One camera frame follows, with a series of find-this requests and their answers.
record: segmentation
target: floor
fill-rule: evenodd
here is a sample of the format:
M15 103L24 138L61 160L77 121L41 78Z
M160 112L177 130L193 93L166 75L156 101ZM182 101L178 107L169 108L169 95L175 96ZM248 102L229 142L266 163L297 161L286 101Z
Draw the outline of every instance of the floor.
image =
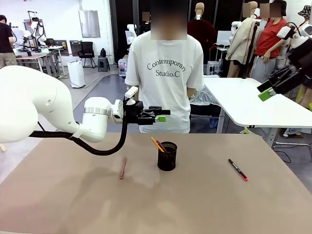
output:
M123 99L127 87L124 79L117 74L117 69L112 68L108 73L98 73L97 70L90 68L84 69L86 84L92 83L86 89L72 89L70 88L73 98L74 116L76 121L82 121L84 101L90 97L105 97L111 102L115 99ZM62 80L67 86L70 86L70 81ZM40 121L44 128L49 131L55 131L43 117ZM109 124L108 132L120 132L121 125ZM235 125L226 116L224 120L223 133L239 133L243 128ZM130 125L128 132L138 132L137 125ZM191 120L191 133L216 133L216 129L209 128L209 119L204 117L196 117ZM281 136L277 137L279 142L291 143L312 143L312 136L303 134L302 139L283 139ZM0 156L0 182L2 182L7 175L23 160L23 158L40 142L40 139L27 138L23 141L6 144L8 151L4 156ZM295 147L291 149L276 149L284 151L288 154L291 163L287 163L289 168L298 176L307 189L312 192L312 161L309 151L306 147ZM277 153L283 160L289 160L283 153Z
M66 84L71 92L73 109L81 103L86 95L94 89L103 77L118 73L116 66L111 66L111 70L108 72L99 73L97 68L84 68L83 71L85 75L86 88L73 89L70 87L70 79L61 79L61 81ZM39 122L46 131L56 130L56 128L41 115L39 115ZM19 142L5 144L7 151L5 153L0 151L0 183L39 144L41 140L42 139L39 138L28 137Z

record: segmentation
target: pencil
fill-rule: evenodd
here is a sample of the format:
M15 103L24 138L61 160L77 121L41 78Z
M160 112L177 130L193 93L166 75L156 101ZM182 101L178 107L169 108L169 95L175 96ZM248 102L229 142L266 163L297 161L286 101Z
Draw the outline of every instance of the pencil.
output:
M159 148L160 151L162 151L164 153L164 150L157 144L157 142L155 141L154 138L151 137L151 139L153 140L154 144Z
M126 163L127 163L127 157L125 157L124 161L125 162L124 162L123 167L122 167L120 179L123 179L123 176L125 175L125 168L126 168Z
M165 153L168 152L168 151L166 150L166 148L163 147L163 145L162 145L158 140L157 140L156 142L157 142L157 144L161 147L161 149L162 149Z

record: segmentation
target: black marker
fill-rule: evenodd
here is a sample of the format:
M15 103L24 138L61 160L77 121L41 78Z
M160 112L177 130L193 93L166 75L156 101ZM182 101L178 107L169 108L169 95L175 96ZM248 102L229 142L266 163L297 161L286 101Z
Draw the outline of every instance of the black marker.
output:
M249 180L248 177L245 176L245 174L236 166L236 164L231 159L229 159L229 162L237 170L237 172L243 177L244 181Z

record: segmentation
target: pen holder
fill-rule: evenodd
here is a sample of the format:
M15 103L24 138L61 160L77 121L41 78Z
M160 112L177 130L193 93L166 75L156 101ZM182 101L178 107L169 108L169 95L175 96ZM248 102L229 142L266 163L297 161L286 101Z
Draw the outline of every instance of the pen holder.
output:
M162 171L172 171L176 168L176 144L172 142L162 142L162 146L167 150L167 153L164 153L158 149L158 168Z

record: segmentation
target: wall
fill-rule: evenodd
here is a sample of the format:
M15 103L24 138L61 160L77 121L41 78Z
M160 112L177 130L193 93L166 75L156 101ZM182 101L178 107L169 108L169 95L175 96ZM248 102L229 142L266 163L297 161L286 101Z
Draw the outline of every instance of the wall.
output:
M298 26L304 21L304 18L298 15L298 12L303 9L305 5L311 5L312 0L286 0L287 2L287 21L293 21Z
M106 50L110 64L113 63L113 37L109 0L81 0L83 10L97 10L101 38L82 38L79 20L79 0L0 0L0 15L6 15L13 26L24 29L23 20L28 19L27 11L37 11L43 19L47 38L92 41L95 55L100 55L102 48ZM62 57L63 62L79 59L78 57Z

